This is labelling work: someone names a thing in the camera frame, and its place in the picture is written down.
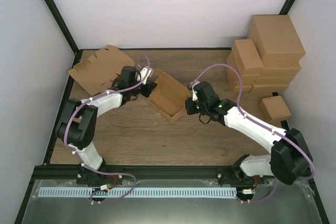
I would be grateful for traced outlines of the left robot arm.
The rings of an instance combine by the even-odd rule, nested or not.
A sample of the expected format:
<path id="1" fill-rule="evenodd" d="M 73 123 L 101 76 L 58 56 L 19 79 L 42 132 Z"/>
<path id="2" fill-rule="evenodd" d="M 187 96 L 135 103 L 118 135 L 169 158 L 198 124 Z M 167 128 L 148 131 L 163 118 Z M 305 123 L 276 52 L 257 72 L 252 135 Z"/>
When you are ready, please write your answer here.
<path id="1" fill-rule="evenodd" d="M 116 181 L 114 175 L 107 175 L 106 162 L 93 143 L 97 118 L 132 101 L 132 97 L 142 95 L 148 98 L 157 86 L 150 80 L 153 72 L 149 66 L 141 70 L 125 66 L 102 94 L 66 102 L 56 126 L 56 136 L 79 158 L 79 179 L 87 179 L 94 185 Z"/>

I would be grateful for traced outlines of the stack of cardboard blanks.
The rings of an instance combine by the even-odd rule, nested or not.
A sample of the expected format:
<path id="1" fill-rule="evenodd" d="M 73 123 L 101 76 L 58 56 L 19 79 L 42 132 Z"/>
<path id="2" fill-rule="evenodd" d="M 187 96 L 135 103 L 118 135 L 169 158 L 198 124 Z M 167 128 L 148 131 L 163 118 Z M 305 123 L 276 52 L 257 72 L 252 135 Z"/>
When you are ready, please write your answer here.
<path id="1" fill-rule="evenodd" d="M 119 48 L 107 45 L 81 60 L 68 71 L 69 75 L 90 95 L 105 92 L 124 66 L 135 66 L 135 62 Z"/>

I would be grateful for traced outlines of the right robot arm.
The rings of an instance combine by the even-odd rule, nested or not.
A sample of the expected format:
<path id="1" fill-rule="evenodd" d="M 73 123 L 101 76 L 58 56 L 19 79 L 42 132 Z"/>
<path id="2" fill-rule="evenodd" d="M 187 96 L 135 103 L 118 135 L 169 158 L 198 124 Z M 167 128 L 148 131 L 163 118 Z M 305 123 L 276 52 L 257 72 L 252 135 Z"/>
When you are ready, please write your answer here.
<path id="1" fill-rule="evenodd" d="M 300 131 L 273 126 L 240 109 L 237 103 L 220 99 L 206 81 L 195 81 L 188 88 L 192 91 L 192 97 L 185 101 L 188 115 L 207 116 L 210 121 L 244 134 L 268 151 L 262 156 L 242 156 L 234 165 L 235 181 L 244 184 L 253 176 L 273 176 L 292 185 L 298 179 L 307 178 L 312 159 Z"/>

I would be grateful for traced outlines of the cardboard box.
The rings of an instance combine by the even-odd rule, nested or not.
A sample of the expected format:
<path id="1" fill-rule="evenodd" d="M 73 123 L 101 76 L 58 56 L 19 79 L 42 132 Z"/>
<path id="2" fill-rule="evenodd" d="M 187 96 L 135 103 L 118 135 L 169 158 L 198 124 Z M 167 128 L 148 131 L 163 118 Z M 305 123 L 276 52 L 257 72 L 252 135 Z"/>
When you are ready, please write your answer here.
<path id="1" fill-rule="evenodd" d="M 153 75 L 157 77 L 157 86 L 147 101 L 164 118 L 174 123 L 185 114 L 185 101 L 191 97 L 190 91 L 159 68 L 155 69 Z"/>

